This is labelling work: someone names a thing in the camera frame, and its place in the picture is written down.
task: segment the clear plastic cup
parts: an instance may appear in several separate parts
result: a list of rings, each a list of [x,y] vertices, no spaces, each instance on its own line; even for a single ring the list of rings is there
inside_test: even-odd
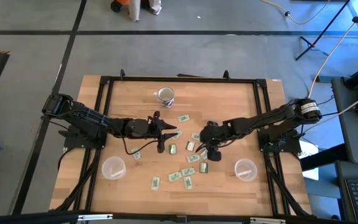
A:
[[[255,163],[249,159],[240,159],[234,165],[234,173],[242,181],[253,181],[258,174]]]
[[[125,163],[120,157],[110,157],[102,165],[102,174],[106,179],[117,180],[123,177],[125,173]]]

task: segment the play money bill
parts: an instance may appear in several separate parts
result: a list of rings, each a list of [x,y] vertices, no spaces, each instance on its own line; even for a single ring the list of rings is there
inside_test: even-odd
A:
[[[178,149],[176,144],[170,144],[169,145],[169,154],[177,154]]]
[[[196,173],[196,171],[194,171],[194,168],[187,168],[187,169],[183,169],[181,170],[181,173],[183,174],[184,177],[188,176],[188,175],[193,175]]]
[[[185,121],[189,121],[189,120],[190,120],[190,117],[188,115],[183,115],[183,116],[178,117],[179,122],[185,122]]]
[[[185,177],[183,180],[185,180],[186,190],[193,189],[193,183],[191,182],[191,177]]]
[[[191,134],[191,137],[192,137],[194,140],[197,140],[197,141],[200,140],[200,135],[199,135],[199,134],[193,133],[193,134]]]
[[[135,151],[137,151],[137,150],[139,150],[138,148],[134,148],[133,150],[131,150],[131,152],[135,152]],[[142,156],[140,155],[140,152],[137,152],[137,153],[135,153],[135,154],[133,154],[133,156],[134,156],[134,158],[136,159],[136,160],[138,160],[138,159],[140,159]]]
[[[191,155],[187,157],[187,162],[192,163],[192,162],[196,162],[199,161],[200,156],[197,154]]]
[[[172,137],[171,139],[178,139],[179,136],[181,136],[183,134],[182,131],[178,130],[178,131],[175,131],[175,133],[178,133],[177,135],[175,135],[174,137]]]
[[[160,178],[159,177],[153,177],[152,190],[158,190],[159,187],[160,187]]]
[[[208,163],[200,162],[200,173],[202,173],[202,174],[208,173]]]
[[[193,149],[194,149],[195,146],[196,146],[195,142],[187,141],[186,150],[190,151],[190,152],[193,152]]]
[[[175,180],[179,180],[180,178],[181,178],[181,174],[180,174],[179,171],[168,175],[168,179],[169,179],[170,182],[173,182]]]
[[[207,159],[208,158],[208,151],[205,149],[201,154],[200,156],[203,158],[203,159]]]

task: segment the gray floor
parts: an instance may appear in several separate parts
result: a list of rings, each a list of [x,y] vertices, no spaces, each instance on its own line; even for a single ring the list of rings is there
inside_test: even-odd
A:
[[[310,17],[321,3],[277,0],[300,21]],[[108,0],[88,1],[80,30],[321,30],[327,18],[342,3],[332,3],[315,21],[296,26],[284,21],[282,13],[259,1],[175,1],[165,0],[159,16],[147,12],[132,23],[123,10],[109,10]],[[70,30],[80,1],[0,0],[0,29]],[[352,16],[349,10],[338,17],[330,30],[345,31]],[[325,37],[318,47],[330,51],[338,37]],[[68,36],[0,35],[0,50],[11,57],[0,79],[0,215],[9,206],[23,172],[41,108],[58,72]],[[118,75],[124,69],[129,76],[157,75],[173,77],[178,73],[221,77],[229,70],[232,77],[276,78],[284,84],[287,99],[304,97],[311,79],[325,56],[309,52],[298,62],[296,55],[306,48],[298,37],[285,36],[177,36],[138,35],[77,36],[68,61],[60,92],[74,98],[83,75]],[[322,75],[348,76],[358,70],[358,37],[346,38],[322,71]],[[321,102],[331,95],[331,85],[318,83],[312,98]],[[334,101],[321,106],[322,113],[336,110]],[[44,212],[57,174],[57,160],[63,138],[50,126],[25,203],[24,212]],[[343,142],[338,120],[323,124],[306,137],[320,147]],[[311,197],[313,213],[319,217],[323,207],[335,206],[331,199]]]

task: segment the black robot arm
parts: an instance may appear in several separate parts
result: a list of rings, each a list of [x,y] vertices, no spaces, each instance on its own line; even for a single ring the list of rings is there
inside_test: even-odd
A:
[[[291,100],[277,109],[251,118],[234,118],[223,121],[222,126],[218,126],[213,121],[208,121],[200,132],[202,144],[197,151],[205,147],[208,150],[208,159],[220,161],[221,153],[218,152],[218,148],[228,146],[235,140],[244,138],[255,129],[269,126],[264,130],[267,141],[273,144],[299,125],[314,124],[320,119],[321,113],[316,102],[304,98]]]
[[[101,142],[106,133],[116,138],[128,139],[157,139],[157,150],[162,153],[165,140],[177,133],[162,134],[162,130],[176,129],[159,119],[160,112],[146,119],[109,118],[95,110],[89,109],[83,103],[76,102],[68,95],[50,95],[42,109],[42,113],[49,119],[64,119],[72,128],[59,133],[67,136],[76,135],[77,138],[91,142]]]

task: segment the white mug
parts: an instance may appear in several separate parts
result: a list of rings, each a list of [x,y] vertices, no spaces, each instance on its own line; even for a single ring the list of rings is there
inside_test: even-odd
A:
[[[154,93],[154,98],[166,107],[173,105],[174,92],[169,87],[163,87]]]

